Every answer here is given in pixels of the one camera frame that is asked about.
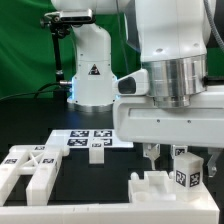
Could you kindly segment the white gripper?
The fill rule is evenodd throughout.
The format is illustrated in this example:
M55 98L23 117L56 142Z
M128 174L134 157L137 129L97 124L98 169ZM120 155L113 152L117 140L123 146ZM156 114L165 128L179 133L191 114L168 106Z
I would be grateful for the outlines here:
M144 143L143 156L153 170L160 157L159 144L211 147L207 167L212 178L224 147L224 90L193 95L183 108L160 109L147 96L122 97L114 103L113 123L120 140Z

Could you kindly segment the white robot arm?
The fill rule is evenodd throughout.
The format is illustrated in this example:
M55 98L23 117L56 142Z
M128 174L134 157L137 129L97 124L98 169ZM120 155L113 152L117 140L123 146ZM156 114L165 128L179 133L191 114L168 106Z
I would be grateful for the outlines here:
M207 77L216 0L121 0L141 69L114 82L124 141L224 147L224 85Z

